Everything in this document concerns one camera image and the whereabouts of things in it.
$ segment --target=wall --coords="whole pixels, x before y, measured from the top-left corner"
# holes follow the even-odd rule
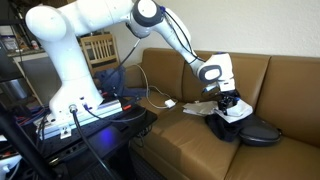
[[[320,57],[318,0],[156,0],[187,26],[195,50]],[[120,58],[136,38],[124,24],[107,28],[116,36]],[[170,48],[156,32],[140,42],[130,65],[147,47]]]

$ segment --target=table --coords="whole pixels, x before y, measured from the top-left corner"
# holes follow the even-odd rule
[[[132,106],[120,114],[116,119],[131,119],[139,117],[128,122],[108,122],[98,120],[93,123],[82,126],[90,144],[93,146],[99,157],[107,159],[112,168],[115,168],[123,179],[135,179],[135,172],[129,155],[128,142],[135,135],[146,127],[150,126],[157,115],[138,105]],[[44,141],[45,160],[53,166],[55,171],[64,174],[62,179],[77,179],[97,165],[97,160],[83,143],[80,137],[76,135],[74,129],[73,139],[60,140],[50,138]],[[32,139],[34,134],[26,131]],[[24,173],[20,173],[18,179],[28,179],[31,168],[22,168]]]

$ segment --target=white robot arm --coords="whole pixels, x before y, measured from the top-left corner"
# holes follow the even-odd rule
[[[83,105],[96,109],[102,102],[94,86],[76,36],[117,23],[125,23],[138,38],[156,31],[192,67],[193,73],[208,84],[218,82],[221,91],[233,91],[234,80],[228,54],[214,55],[204,62],[190,46],[190,35],[181,20],[153,0],[77,0],[55,9],[37,6],[26,15],[30,31],[52,60],[62,87],[50,101],[52,115],[69,120],[69,107]]]

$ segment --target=wooden furniture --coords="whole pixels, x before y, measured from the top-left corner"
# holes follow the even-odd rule
[[[81,46],[91,75],[119,65],[118,51],[112,34],[83,37]]]

